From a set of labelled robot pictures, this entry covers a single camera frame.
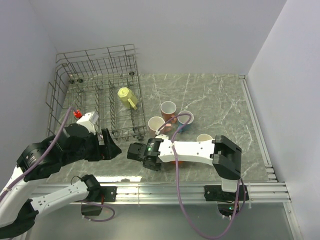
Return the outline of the pale yellow mug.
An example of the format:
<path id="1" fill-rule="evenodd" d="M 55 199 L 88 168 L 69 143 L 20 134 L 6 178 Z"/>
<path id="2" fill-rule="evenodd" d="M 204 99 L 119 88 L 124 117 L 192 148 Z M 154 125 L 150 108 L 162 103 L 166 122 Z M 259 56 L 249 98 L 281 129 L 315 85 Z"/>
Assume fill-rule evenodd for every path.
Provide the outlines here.
<path id="1" fill-rule="evenodd" d="M 132 90 L 127 87 L 122 87 L 118 90 L 117 95 L 126 109 L 138 109 L 138 99 Z"/>

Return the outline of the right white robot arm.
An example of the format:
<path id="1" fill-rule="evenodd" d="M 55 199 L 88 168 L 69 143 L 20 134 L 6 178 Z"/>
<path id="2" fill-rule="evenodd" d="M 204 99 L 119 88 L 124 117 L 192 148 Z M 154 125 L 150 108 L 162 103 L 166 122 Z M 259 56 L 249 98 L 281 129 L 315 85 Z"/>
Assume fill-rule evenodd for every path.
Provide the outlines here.
<path id="1" fill-rule="evenodd" d="M 146 144 L 130 144 L 126 157 L 153 171 L 159 171 L 162 164 L 174 161 L 206 164 L 214 167 L 221 178 L 220 194 L 224 199 L 231 200 L 238 193 L 242 149 L 224 135 L 206 141 L 172 142 L 150 138 Z"/>

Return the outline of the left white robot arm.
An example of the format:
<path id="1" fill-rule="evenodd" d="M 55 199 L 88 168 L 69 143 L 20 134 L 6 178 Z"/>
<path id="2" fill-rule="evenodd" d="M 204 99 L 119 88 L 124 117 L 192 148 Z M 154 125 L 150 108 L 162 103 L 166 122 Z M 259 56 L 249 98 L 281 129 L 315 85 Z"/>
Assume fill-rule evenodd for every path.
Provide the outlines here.
<path id="1" fill-rule="evenodd" d="M 80 160 L 112 160 L 121 149 L 109 130 L 102 130 L 103 144 L 96 132 L 73 123 L 56 135 L 30 144 L 20 155 L 13 174 L 0 194 L 0 237 L 13 239 L 30 230 L 41 217 L 77 201 L 94 202 L 102 198 L 102 187 L 92 174 L 49 194 L 33 193 L 62 167 Z"/>

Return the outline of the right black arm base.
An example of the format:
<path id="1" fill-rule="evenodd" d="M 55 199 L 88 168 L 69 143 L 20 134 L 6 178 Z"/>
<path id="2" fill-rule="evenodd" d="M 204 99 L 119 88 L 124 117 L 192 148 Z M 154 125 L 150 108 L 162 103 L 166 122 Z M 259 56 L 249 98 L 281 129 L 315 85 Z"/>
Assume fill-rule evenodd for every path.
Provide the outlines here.
<path id="1" fill-rule="evenodd" d="M 205 185 L 204 186 L 204 198 L 207 202 L 222 202 L 222 203 L 232 203 L 236 199 L 235 192 L 224 192 L 220 185 Z M 249 193 L 247 186 L 240 185 L 238 200 L 239 201 L 248 201 Z"/>

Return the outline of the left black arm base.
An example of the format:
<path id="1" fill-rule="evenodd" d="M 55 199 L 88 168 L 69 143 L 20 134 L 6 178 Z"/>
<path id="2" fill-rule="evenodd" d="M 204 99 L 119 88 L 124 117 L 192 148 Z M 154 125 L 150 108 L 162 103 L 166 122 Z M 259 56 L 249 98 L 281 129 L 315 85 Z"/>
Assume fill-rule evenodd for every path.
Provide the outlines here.
<path id="1" fill-rule="evenodd" d="M 104 202 L 115 202 L 117 196 L 117 187 L 112 186 L 102 186 L 100 188 L 100 192 L 97 196 L 97 201 L 104 203 Z"/>

